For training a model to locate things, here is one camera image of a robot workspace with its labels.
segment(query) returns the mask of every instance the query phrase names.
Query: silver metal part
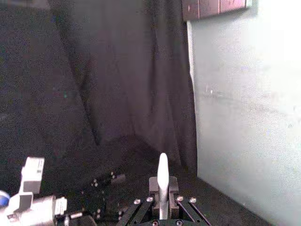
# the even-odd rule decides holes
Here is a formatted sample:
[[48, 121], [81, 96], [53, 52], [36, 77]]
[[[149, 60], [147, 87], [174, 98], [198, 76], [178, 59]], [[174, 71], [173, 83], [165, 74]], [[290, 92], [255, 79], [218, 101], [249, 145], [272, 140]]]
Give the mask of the silver metal part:
[[159, 225], [159, 222], [157, 220], [154, 220], [151, 224], [152, 226], [158, 226]]
[[148, 197], [148, 198], [146, 199], [147, 202], [152, 202], [153, 200], [154, 200], [153, 197]]
[[24, 212], [9, 214], [9, 207], [2, 208], [1, 226], [55, 226], [55, 206], [55, 196], [48, 196], [34, 200], [31, 208]]
[[28, 157], [26, 159], [25, 166], [22, 168], [20, 193], [32, 192], [38, 194], [40, 192], [44, 162], [44, 158]]
[[135, 199], [135, 200], [134, 200], [134, 204], [135, 204], [135, 205], [138, 205], [138, 204], [140, 204], [140, 203], [141, 203], [141, 200], [140, 200], [140, 199]]
[[196, 203], [196, 202], [197, 202], [197, 199], [196, 199], [195, 197], [191, 197], [191, 198], [189, 199], [189, 202], [191, 202], [191, 203]]
[[183, 200], [184, 200], [183, 196], [180, 195], [180, 196], [177, 197], [177, 201], [182, 202]]
[[168, 171], [168, 159], [165, 153], [162, 153], [160, 155], [157, 179], [158, 179], [158, 186], [159, 186], [159, 218], [160, 220], [167, 220], [169, 171]]
[[69, 222], [70, 222], [70, 219], [69, 219], [69, 216], [67, 215], [64, 220], [64, 226], [69, 226]]
[[67, 199], [62, 197], [55, 201], [55, 215], [64, 215], [64, 212], [67, 210]]
[[177, 226], [183, 226], [183, 221], [177, 220], [176, 224], [177, 224]]
[[79, 212], [79, 213], [74, 213], [70, 216], [71, 219], [75, 219], [75, 218], [80, 218], [83, 216], [83, 213], [82, 212]]

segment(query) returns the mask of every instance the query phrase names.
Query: black fabric backdrop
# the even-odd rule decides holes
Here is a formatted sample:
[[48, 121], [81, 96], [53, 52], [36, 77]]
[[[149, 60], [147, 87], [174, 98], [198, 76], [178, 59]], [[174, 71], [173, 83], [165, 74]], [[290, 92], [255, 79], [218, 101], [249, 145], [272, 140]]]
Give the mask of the black fabric backdrop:
[[46, 157], [49, 192], [161, 152], [196, 173], [181, 0], [49, 4], [1, 5], [0, 189], [27, 156]]
[[196, 170], [180, 0], [49, 0], [97, 143], [135, 134]]

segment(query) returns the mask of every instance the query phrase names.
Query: gray wall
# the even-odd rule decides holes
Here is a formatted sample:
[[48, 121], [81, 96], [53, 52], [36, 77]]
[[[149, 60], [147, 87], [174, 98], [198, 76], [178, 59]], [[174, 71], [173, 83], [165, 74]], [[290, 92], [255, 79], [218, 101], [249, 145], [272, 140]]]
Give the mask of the gray wall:
[[300, 8], [192, 22], [198, 176], [277, 225], [301, 225]]

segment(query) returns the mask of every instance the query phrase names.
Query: black metal mount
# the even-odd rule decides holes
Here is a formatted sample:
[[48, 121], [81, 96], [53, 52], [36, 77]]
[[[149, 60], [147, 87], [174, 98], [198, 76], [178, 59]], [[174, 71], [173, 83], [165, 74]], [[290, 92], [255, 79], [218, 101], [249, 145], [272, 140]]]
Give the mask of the black metal mount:
[[95, 178], [80, 190], [67, 194], [68, 209], [63, 216], [57, 216], [58, 225], [63, 225], [66, 218], [70, 221], [90, 216], [95, 223], [118, 222], [122, 211], [109, 212], [106, 209], [106, 190], [109, 184], [121, 184], [126, 180], [124, 174], [115, 175], [114, 172], [103, 178]]
[[150, 196], [142, 201], [134, 200], [117, 226], [211, 226], [196, 207], [196, 198], [178, 195], [176, 177], [169, 177], [169, 212], [167, 220], [159, 220], [159, 188], [157, 177], [149, 179]]

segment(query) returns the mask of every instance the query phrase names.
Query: metal bolt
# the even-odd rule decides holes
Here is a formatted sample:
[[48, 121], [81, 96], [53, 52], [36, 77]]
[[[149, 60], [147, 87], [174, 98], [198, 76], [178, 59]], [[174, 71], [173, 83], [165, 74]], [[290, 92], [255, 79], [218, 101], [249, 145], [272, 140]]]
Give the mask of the metal bolt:
[[69, 226], [69, 222], [70, 222], [69, 216], [67, 215], [64, 220], [64, 226]]
[[158, 226], [159, 225], [159, 222], [157, 220], [154, 220], [151, 224], [152, 226]]
[[147, 202], [152, 202], [153, 200], [154, 200], [153, 197], [148, 197], [148, 198], [146, 199]]
[[180, 195], [180, 196], [177, 197], [177, 201], [181, 202], [181, 201], [183, 201], [183, 200], [184, 200], [184, 197], [183, 197], [183, 196]]
[[140, 204], [141, 203], [141, 200], [140, 199], [135, 199], [135, 201], [134, 201], [134, 204], [135, 205], [138, 205], [138, 204]]
[[177, 220], [176, 224], [177, 224], [177, 226], [183, 226], [183, 221]]
[[191, 198], [189, 199], [189, 202], [191, 202], [191, 203], [196, 203], [196, 202], [197, 202], [197, 199], [196, 199], [195, 197], [191, 197]]

